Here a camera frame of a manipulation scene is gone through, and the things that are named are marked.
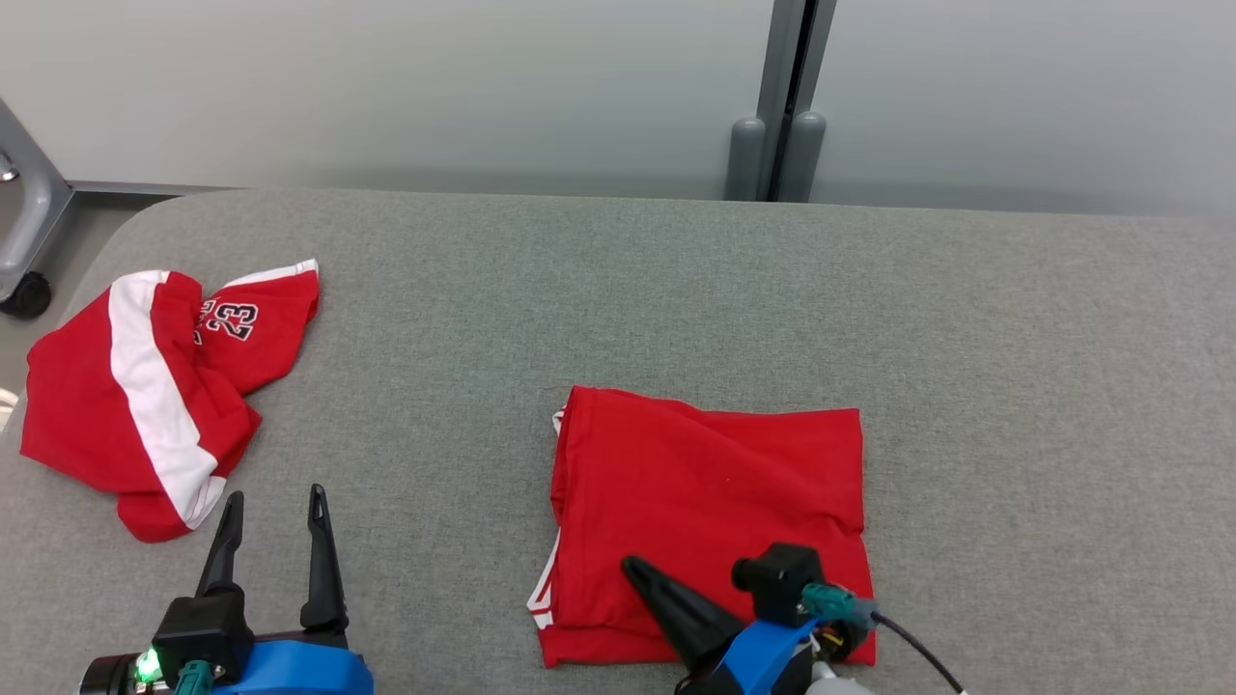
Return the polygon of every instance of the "gray table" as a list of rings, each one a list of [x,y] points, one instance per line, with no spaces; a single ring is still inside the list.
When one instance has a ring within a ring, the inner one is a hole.
[[[815,205],[347,192],[163,203],[116,276],[208,288],[316,257],[300,361],[229,488],[257,631],[304,601],[330,495],[383,694],[669,693],[540,667],[550,413],[572,383],[707,408],[857,406],[878,596],[971,693],[1236,686],[1236,225]],[[0,441],[0,676],[70,693],[192,591],[215,514],[142,545],[114,501]],[[947,693],[887,636],[852,675]]]

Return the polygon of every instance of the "white wall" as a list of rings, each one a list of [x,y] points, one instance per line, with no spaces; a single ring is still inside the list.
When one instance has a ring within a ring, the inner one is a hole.
[[[813,202],[1236,214],[1236,4],[840,0]]]
[[[0,0],[0,96],[69,181],[712,198],[770,12]]]

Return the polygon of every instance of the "jersey number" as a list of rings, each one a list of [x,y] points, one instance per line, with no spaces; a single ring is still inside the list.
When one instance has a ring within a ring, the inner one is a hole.
[[[236,340],[248,340],[257,322],[257,304],[232,304],[206,299],[201,304],[198,329],[225,333]],[[193,341],[201,345],[201,334],[193,331]]]

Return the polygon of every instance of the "black cable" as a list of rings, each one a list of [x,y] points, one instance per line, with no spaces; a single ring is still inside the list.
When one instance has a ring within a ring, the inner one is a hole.
[[[936,670],[939,672],[939,674],[944,676],[944,680],[947,680],[948,684],[950,686],[953,686],[953,691],[954,693],[958,693],[958,694],[965,693],[965,689],[962,688],[962,684],[958,683],[955,678],[953,678],[953,674],[948,673],[948,669],[944,668],[944,664],[939,663],[939,659],[936,658],[936,654],[932,654],[931,649],[928,649],[927,647],[923,647],[923,643],[920,642],[918,638],[916,638],[913,634],[910,634],[908,629],[906,629],[906,628],[901,627],[900,625],[897,625],[897,623],[890,621],[889,618],[884,617],[884,615],[880,613],[879,611],[873,611],[871,612],[871,620],[875,621],[875,622],[878,622],[878,623],[880,623],[880,625],[883,625],[884,627],[887,627],[892,632],[896,632],[902,639],[905,639],[906,642],[908,642],[911,647],[913,647],[915,649],[917,649],[918,653],[922,654],[923,658],[927,659],[927,662],[931,665],[936,667]]]

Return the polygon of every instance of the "folded red shirt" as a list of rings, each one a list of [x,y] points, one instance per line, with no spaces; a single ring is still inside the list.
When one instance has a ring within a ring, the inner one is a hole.
[[[744,621],[738,558],[810,545],[824,575],[871,599],[857,409],[753,414],[575,387],[550,502],[559,540],[528,607],[546,668],[675,662],[620,569],[639,555]],[[875,663],[874,636],[850,658]]]

